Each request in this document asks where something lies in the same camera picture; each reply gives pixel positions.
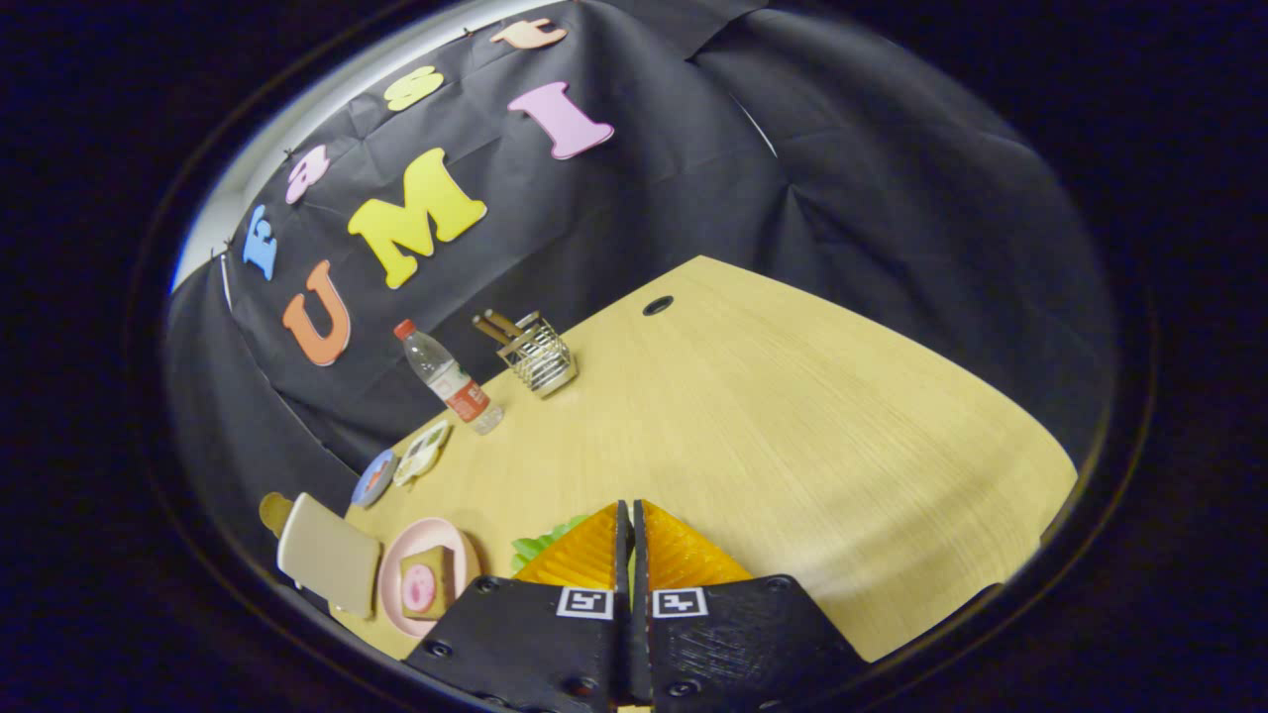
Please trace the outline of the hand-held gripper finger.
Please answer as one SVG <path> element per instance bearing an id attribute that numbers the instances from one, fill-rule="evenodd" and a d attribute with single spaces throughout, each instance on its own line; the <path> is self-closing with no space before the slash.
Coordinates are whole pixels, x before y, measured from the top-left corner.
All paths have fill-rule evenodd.
<path id="1" fill-rule="evenodd" d="M 615 712 L 628 686 L 633 533 L 618 501 L 598 525 L 607 585 L 481 576 L 407 656 L 410 669 L 498 712 Z"/>
<path id="2" fill-rule="evenodd" d="M 649 518 L 634 505 L 631 697 L 653 712 L 795 712 L 869 664 L 787 573 L 654 587 Z"/>

